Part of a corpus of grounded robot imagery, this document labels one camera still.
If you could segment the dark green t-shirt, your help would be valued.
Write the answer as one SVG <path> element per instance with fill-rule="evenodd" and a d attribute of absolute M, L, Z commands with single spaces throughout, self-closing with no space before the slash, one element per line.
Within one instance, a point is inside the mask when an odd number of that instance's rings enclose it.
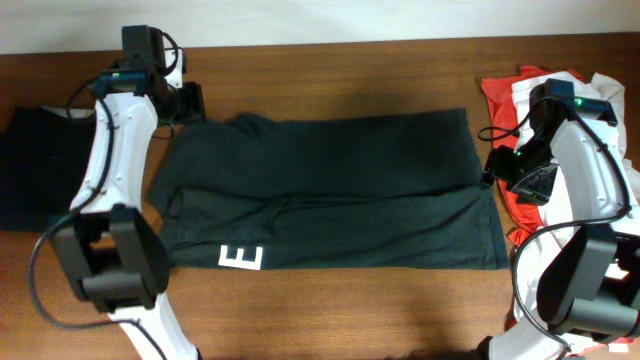
<path fill-rule="evenodd" d="M 148 191 L 180 267 L 498 270 L 509 260 L 462 108 L 184 129 Z"/>

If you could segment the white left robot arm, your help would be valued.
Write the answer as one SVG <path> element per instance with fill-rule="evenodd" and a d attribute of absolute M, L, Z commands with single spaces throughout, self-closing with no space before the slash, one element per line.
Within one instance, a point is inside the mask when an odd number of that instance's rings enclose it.
<path fill-rule="evenodd" d="M 147 150 L 178 92 L 154 70 L 106 70 L 95 135 L 69 215 L 48 237 L 74 292 L 119 325 L 143 359 L 198 359 L 169 303 L 167 252 L 142 215 Z"/>

